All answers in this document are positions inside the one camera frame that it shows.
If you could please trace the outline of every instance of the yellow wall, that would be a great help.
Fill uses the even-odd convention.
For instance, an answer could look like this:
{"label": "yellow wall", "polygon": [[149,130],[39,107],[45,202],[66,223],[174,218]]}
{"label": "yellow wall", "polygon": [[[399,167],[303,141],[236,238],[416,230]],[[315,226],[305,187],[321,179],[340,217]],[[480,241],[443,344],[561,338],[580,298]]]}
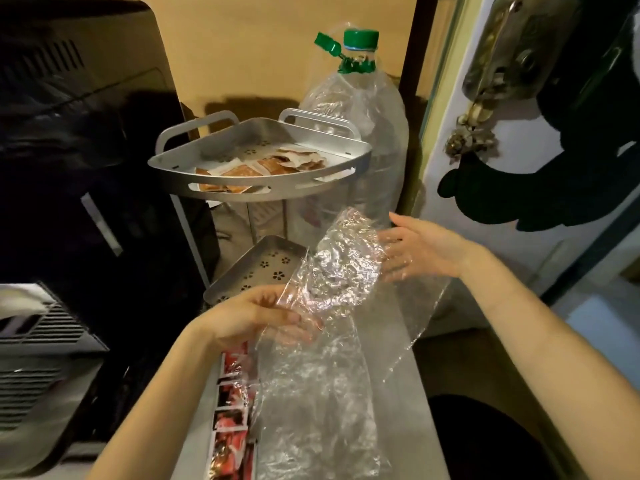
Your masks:
{"label": "yellow wall", "polygon": [[156,14],[180,100],[196,116],[231,109],[242,120],[297,105],[313,64],[337,67],[313,42],[345,22],[380,31],[383,69],[399,77],[416,0],[142,1]]}

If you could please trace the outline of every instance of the plastic bottle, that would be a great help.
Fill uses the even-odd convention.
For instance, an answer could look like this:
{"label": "plastic bottle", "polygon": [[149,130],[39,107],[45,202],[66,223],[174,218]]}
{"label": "plastic bottle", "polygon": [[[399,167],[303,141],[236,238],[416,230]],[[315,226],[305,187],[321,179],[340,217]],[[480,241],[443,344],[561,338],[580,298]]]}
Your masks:
{"label": "plastic bottle", "polygon": [[[309,92],[300,109],[350,120],[373,151],[369,170],[353,183],[289,202],[289,235],[300,244],[315,244],[348,205],[373,219],[377,228],[384,228],[389,224],[389,211],[395,210],[400,198],[409,126],[400,93],[389,76],[377,70],[378,36],[374,30],[347,29],[344,51],[327,35],[318,33],[316,38],[316,45],[342,62],[336,73]],[[342,128],[301,123],[350,136]]]}

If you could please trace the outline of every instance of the right hand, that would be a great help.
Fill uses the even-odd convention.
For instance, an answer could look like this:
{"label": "right hand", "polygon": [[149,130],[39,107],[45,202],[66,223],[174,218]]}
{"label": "right hand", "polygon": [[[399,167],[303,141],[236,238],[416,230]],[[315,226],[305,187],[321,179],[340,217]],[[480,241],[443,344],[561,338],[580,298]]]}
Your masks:
{"label": "right hand", "polygon": [[437,224],[389,213],[397,227],[378,232],[385,247],[384,281],[404,280],[416,274],[459,278],[473,242]]}

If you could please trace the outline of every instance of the left hand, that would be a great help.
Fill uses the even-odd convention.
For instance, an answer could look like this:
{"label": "left hand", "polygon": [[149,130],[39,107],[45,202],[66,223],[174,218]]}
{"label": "left hand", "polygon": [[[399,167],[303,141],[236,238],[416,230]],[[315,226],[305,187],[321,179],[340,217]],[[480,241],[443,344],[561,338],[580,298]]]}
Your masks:
{"label": "left hand", "polygon": [[308,332],[298,327],[300,315],[276,306],[285,285],[265,285],[246,290],[217,304],[197,317],[204,333],[212,337],[223,349],[237,347],[253,338],[265,327],[282,328],[295,343],[310,340]]}

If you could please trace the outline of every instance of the floor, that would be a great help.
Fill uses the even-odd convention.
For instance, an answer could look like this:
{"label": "floor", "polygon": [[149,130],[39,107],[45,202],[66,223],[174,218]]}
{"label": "floor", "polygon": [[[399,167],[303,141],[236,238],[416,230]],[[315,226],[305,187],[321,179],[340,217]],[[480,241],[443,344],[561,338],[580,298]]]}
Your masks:
{"label": "floor", "polygon": [[[234,209],[227,205],[212,209],[218,233],[230,236],[230,239],[220,239],[221,258],[214,279],[226,272],[252,246],[246,217],[239,215],[243,206],[235,206]],[[260,235],[282,235],[282,221],[276,217],[260,222],[257,232]],[[446,323],[443,328],[441,317],[432,325],[443,331],[447,328]],[[475,326],[482,327],[483,324],[476,322]],[[516,420],[544,445],[560,478],[585,478],[491,329],[475,328],[436,337],[429,337],[428,333],[423,336],[428,338],[418,340],[413,352],[428,397],[460,394],[493,406]]]}

